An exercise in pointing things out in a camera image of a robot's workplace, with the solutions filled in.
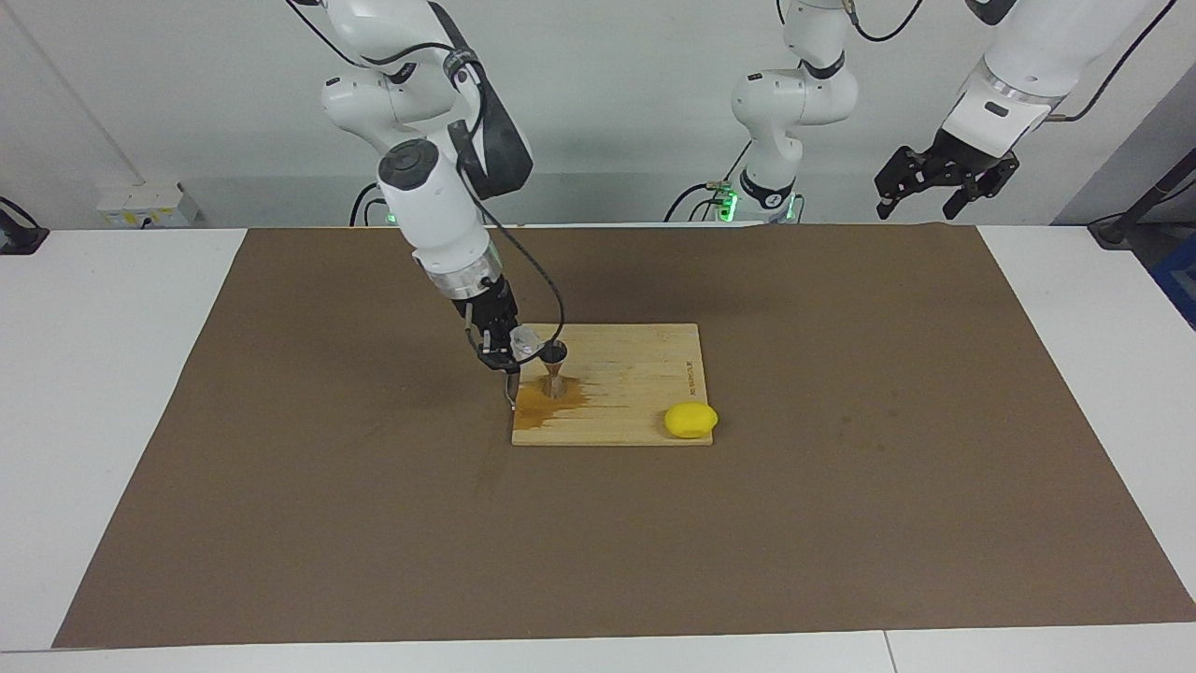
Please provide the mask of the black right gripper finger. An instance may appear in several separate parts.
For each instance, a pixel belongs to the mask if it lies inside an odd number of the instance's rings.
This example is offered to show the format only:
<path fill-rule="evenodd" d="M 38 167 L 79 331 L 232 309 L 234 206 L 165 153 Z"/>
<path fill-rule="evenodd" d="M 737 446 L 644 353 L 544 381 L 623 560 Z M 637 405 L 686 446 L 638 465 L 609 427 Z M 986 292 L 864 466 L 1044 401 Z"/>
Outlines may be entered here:
<path fill-rule="evenodd" d="M 478 329 L 476 357 L 490 371 L 515 374 L 521 371 L 520 357 L 513 349 L 513 328 Z"/>

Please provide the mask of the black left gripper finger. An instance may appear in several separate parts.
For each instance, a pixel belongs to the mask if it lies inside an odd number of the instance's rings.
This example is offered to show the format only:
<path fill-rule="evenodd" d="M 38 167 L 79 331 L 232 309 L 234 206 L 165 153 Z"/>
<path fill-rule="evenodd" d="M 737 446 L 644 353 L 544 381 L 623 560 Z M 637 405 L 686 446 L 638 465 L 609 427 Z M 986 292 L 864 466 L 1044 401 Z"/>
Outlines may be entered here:
<path fill-rule="evenodd" d="M 942 204 L 944 216 L 956 219 L 968 204 L 974 204 L 975 200 L 995 197 L 1019 167 L 1018 157 L 1000 158 L 999 163 L 984 170 L 954 167 L 952 178 L 958 178 L 958 189 Z"/>
<path fill-rule="evenodd" d="M 875 214 L 881 221 L 891 218 L 893 209 L 907 197 L 941 186 L 945 172 L 946 159 L 936 157 L 930 149 L 919 152 L 909 146 L 895 149 L 875 175 L 875 192 L 879 198 Z"/>

